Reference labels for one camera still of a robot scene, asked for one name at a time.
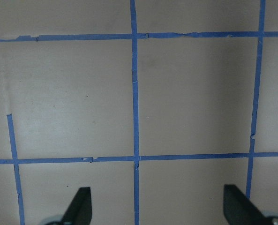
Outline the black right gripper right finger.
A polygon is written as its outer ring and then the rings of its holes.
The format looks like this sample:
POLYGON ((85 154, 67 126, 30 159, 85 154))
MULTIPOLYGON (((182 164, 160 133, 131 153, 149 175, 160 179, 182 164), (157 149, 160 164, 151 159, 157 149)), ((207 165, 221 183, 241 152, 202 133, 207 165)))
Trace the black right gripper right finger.
POLYGON ((223 214, 229 225, 266 225, 266 217, 236 185, 224 185, 223 214))

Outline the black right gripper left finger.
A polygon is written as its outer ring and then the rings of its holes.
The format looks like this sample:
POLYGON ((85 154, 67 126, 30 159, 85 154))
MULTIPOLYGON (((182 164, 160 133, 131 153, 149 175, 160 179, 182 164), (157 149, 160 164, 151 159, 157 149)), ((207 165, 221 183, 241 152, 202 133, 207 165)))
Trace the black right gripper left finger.
POLYGON ((89 225, 92 220, 90 187, 78 189, 61 219, 62 225, 89 225))

